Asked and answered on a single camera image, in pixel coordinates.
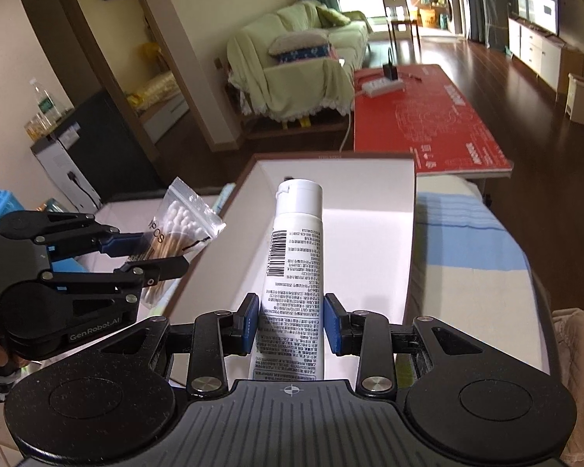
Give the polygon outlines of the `white tube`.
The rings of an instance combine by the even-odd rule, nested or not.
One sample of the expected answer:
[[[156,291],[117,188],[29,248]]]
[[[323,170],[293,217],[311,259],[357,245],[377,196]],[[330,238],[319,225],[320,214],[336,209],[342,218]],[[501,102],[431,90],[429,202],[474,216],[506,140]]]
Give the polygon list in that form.
[[[287,179],[277,189],[251,378],[324,377],[323,189]]]

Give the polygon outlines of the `cotton swab bag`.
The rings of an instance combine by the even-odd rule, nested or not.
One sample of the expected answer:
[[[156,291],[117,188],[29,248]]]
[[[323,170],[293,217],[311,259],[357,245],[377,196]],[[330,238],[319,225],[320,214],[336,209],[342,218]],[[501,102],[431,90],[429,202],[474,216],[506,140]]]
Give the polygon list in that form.
[[[191,261],[225,228],[219,215],[176,177],[139,242],[132,262],[182,256]]]

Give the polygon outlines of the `black white appliance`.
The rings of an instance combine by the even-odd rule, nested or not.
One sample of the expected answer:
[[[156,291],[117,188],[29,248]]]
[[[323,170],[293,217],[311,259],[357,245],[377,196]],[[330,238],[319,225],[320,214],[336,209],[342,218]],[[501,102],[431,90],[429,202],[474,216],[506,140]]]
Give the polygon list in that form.
[[[117,195],[151,192],[162,186],[159,174],[105,91],[69,112],[30,150],[80,212],[95,212]]]

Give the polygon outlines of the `checkered tablecloth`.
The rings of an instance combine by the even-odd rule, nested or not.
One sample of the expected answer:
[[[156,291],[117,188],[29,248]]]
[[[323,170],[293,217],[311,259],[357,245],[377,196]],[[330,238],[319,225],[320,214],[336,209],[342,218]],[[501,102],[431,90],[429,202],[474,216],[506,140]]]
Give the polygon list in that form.
[[[547,292],[478,188],[417,181],[405,321],[433,316],[547,373],[557,366]]]

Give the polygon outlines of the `plastic water bottle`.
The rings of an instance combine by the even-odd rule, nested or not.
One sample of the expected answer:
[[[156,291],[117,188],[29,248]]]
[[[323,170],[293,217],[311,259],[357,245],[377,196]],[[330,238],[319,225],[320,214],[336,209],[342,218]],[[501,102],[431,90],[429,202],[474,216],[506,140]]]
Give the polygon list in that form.
[[[29,80],[34,91],[35,101],[40,113],[53,125],[62,118],[62,112],[56,105],[52,95],[35,78]]]

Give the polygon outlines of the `brown white storage box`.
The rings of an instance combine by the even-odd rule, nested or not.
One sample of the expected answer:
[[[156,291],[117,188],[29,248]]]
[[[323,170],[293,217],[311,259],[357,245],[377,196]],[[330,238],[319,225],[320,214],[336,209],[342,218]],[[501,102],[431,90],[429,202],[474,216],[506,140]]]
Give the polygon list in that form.
[[[404,154],[299,153],[257,156],[222,209],[226,226],[204,249],[165,310],[189,324],[237,309],[264,288],[279,183],[323,188],[324,290],[348,311],[403,321],[415,220],[415,162]]]

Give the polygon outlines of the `quilted beige chair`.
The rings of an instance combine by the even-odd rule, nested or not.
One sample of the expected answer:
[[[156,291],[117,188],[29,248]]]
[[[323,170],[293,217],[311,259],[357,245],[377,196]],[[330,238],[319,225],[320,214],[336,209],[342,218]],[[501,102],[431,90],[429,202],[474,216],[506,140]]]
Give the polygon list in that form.
[[[576,425],[561,458],[569,466],[584,466],[584,310],[556,310],[552,320],[561,381],[571,392],[577,408]]]

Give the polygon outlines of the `red coffee table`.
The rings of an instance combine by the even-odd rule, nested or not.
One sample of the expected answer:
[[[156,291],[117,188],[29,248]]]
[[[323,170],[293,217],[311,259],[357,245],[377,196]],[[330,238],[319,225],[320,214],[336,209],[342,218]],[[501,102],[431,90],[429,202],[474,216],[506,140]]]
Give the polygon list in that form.
[[[373,97],[363,85],[380,79],[382,70],[355,73],[356,152],[409,153],[420,175],[482,179],[512,174],[513,164],[440,65],[402,65],[398,73],[403,89]]]

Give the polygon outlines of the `white power strip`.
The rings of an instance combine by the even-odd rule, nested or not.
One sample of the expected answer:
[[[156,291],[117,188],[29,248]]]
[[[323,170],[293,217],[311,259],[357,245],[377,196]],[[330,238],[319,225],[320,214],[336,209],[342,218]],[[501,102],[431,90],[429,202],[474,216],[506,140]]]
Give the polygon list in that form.
[[[362,92],[370,97],[378,97],[392,92],[403,91],[405,89],[405,82],[402,79],[391,80],[386,77],[381,77],[369,80],[362,84]]]

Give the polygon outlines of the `green covered sofa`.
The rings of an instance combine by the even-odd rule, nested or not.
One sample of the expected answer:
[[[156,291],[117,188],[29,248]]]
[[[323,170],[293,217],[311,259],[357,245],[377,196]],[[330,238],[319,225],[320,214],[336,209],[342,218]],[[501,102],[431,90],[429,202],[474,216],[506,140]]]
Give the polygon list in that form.
[[[317,28],[327,46],[279,56],[268,53],[280,35]],[[228,83],[245,116],[292,121],[325,109],[341,115],[353,105],[353,77],[365,60],[371,26],[361,12],[340,13],[316,0],[299,0],[237,31],[227,45]]]

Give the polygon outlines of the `grey sofa cushion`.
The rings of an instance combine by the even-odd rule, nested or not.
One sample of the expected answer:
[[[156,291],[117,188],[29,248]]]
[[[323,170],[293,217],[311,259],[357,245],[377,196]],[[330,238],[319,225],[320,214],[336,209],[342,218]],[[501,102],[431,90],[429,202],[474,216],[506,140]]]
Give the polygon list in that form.
[[[300,49],[312,49],[313,47],[327,46],[328,34],[323,30],[311,28],[311,30],[289,32],[277,37],[269,46],[270,56],[279,56],[284,53],[299,51]]]

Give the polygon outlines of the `white waste bin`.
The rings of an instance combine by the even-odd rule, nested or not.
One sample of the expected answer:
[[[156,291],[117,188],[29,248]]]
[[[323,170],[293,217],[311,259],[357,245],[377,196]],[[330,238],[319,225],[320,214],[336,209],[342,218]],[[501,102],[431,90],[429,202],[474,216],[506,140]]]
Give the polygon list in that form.
[[[584,125],[584,77],[569,74],[568,95],[565,101],[565,115],[569,119]]]

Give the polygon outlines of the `wooden chair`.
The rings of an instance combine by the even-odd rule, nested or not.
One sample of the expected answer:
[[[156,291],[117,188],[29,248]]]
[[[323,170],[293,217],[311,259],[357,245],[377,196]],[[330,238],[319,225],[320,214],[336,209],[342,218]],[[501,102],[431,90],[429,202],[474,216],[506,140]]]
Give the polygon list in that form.
[[[391,46],[396,49],[396,34],[404,28],[407,39],[421,47],[418,20],[411,16],[407,0],[382,0]]]

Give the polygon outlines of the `white tv cabinet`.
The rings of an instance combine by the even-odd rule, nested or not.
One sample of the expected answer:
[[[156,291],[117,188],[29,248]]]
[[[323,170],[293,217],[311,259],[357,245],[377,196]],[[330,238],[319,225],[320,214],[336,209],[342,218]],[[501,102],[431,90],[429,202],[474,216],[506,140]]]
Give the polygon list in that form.
[[[570,75],[584,71],[584,53],[522,19],[508,21],[508,50],[557,95],[568,94]]]

